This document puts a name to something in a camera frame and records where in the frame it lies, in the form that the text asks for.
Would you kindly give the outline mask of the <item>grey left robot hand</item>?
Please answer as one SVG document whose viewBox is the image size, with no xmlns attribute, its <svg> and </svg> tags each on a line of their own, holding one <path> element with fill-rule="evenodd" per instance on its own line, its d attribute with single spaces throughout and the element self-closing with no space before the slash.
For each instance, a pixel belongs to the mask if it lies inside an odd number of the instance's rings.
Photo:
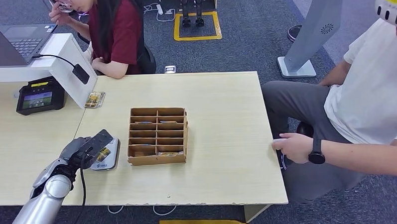
<svg viewBox="0 0 397 224">
<path fill-rule="evenodd" d="M 78 137 L 65 146 L 59 157 L 71 168 L 84 170 L 92 166 L 103 147 L 95 137 Z"/>
</svg>

